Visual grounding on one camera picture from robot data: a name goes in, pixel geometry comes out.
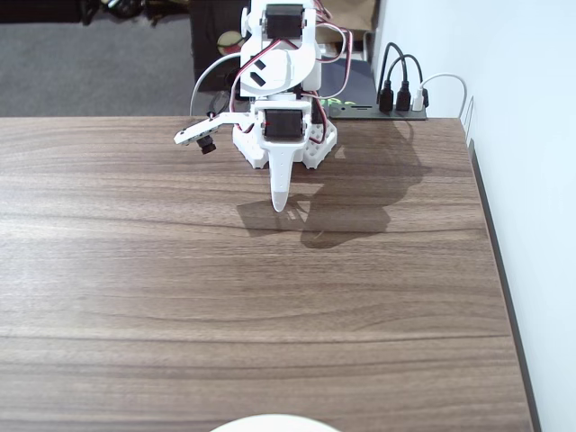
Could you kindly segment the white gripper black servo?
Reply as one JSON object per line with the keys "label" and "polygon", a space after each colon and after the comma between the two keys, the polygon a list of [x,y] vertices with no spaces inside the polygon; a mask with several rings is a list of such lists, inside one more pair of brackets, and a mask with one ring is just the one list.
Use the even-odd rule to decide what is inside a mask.
{"label": "white gripper black servo", "polygon": [[282,212],[289,197],[293,162],[302,160],[310,136],[311,103],[306,100],[256,101],[255,136],[268,155],[274,210]]}

